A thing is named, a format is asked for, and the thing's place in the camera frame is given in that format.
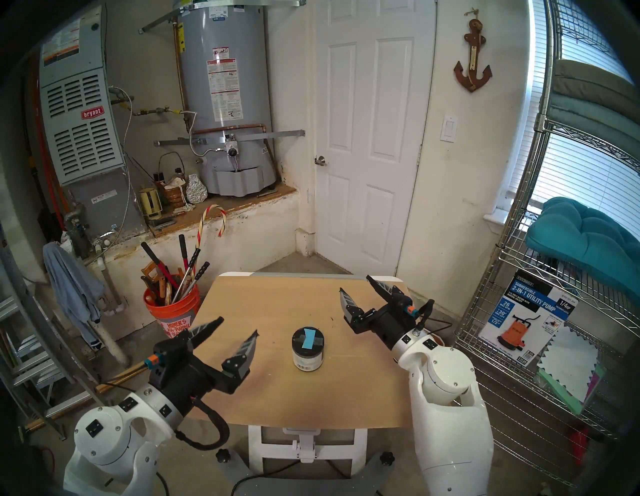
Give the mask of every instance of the aluminum foil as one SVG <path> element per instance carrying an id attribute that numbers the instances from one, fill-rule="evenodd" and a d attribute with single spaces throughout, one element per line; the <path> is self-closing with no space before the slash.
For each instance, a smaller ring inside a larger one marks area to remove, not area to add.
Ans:
<path id="1" fill-rule="evenodd" d="M 207 188 L 197 174 L 189 174 L 187 184 L 187 201 L 191 204 L 199 204 L 207 199 Z"/>

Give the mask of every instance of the water heater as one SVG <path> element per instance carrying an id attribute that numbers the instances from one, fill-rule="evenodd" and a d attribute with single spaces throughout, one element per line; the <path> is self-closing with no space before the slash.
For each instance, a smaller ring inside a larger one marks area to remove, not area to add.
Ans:
<path id="1" fill-rule="evenodd" d="M 276 181 L 269 149 L 258 133 L 271 131 L 264 41 L 264 7 L 214 6 L 178 17 L 185 107 L 196 111 L 194 145 L 210 193 L 245 196 Z"/>

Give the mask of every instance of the product box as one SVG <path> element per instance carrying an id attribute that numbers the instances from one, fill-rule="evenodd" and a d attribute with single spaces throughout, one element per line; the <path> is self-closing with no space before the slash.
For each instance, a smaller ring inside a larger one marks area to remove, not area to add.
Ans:
<path id="1" fill-rule="evenodd" d="M 574 295 L 518 270 L 478 336 L 527 365 L 577 304 Z"/>

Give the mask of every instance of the orange bucket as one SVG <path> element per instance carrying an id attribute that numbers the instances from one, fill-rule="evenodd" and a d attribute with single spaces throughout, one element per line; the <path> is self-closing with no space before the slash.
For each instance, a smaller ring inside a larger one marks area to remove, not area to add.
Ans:
<path id="1" fill-rule="evenodd" d="M 169 337 L 177 336 L 180 331 L 191 327 L 193 320 L 200 310 L 200 290 L 196 284 L 187 296 L 171 305 L 160 307 L 147 302 L 147 295 L 150 295 L 147 288 L 143 295 L 145 305 L 149 313 L 153 315 L 164 329 L 164 333 Z"/>

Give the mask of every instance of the wall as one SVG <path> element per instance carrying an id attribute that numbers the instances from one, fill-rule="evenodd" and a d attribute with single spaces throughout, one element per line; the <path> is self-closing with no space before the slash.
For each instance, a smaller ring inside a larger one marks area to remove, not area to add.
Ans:
<path id="1" fill-rule="evenodd" d="M 164 22 L 144 35 L 138 34 L 138 28 L 170 12 L 172 4 L 172 0 L 107 2 L 107 77 L 109 84 L 119 86 L 135 97 L 135 110 L 165 105 L 173 109 L 182 108 L 172 24 Z M 114 106 L 113 114 L 122 139 L 129 112 Z M 134 117 L 125 149 L 151 174 L 157 171 L 160 156 L 171 150 L 180 154 L 187 173 L 195 173 L 198 171 L 196 157 L 189 147 L 153 146 L 154 140 L 174 140 L 178 136 L 187 136 L 181 116 L 165 113 Z M 161 169 L 169 178 L 173 170 L 181 166 L 178 157 L 172 154 L 163 158 Z M 139 188 L 138 183 L 134 183 L 136 189 Z"/>
<path id="2" fill-rule="evenodd" d="M 267 8 L 267 62 L 274 131 L 304 129 L 306 137 L 275 140 L 285 183 L 300 192 L 299 227 L 316 231 L 316 24 L 312 3 Z"/>
<path id="3" fill-rule="evenodd" d="M 20 74 L 14 70 L 0 92 L 0 222 L 22 275 L 46 281 L 41 204 L 29 171 L 20 121 Z"/>
<path id="4" fill-rule="evenodd" d="M 474 4 L 487 42 L 479 72 L 493 77 L 474 93 L 455 79 L 466 68 L 463 35 L 468 2 L 438 3 L 435 60 L 422 156 L 397 276 L 447 313 L 463 315 L 498 240 L 483 215 L 491 212 L 520 123 L 529 62 L 527 0 Z M 455 143 L 440 141 L 445 115 L 458 117 Z"/>
<path id="5" fill-rule="evenodd" d="M 202 232 L 202 252 L 198 257 L 198 267 L 205 261 L 211 266 L 198 283 L 201 295 L 206 294 L 214 279 L 223 272 L 253 272 L 292 253 L 296 249 L 294 231 L 297 222 L 298 193 L 295 192 L 232 213 L 227 218 L 227 229 L 221 237 L 218 237 L 221 219 L 206 223 Z M 187 248 L 191 253 L 197 233 L 198 226 L 195 225 L 146 241 L 169 268 L 176 270 L 182 266 L 178 236 L 185 235 Z M 106 266 L 116 290 L 128 302 L 124 312 L 102 319 L 114 339 L 120 339 L 154 320 L 142 300 L 145 284 L 140 280 L 140 269 L 150 262 L 148 255 L 140 247 L 142 241 L 144 238 L 139 236 L 114 247 L 106 254 Z M 96 264 L 89 268 L 96 277 L 102 279 Z M 67 320 L 62 320 L 69 327 Z"/>

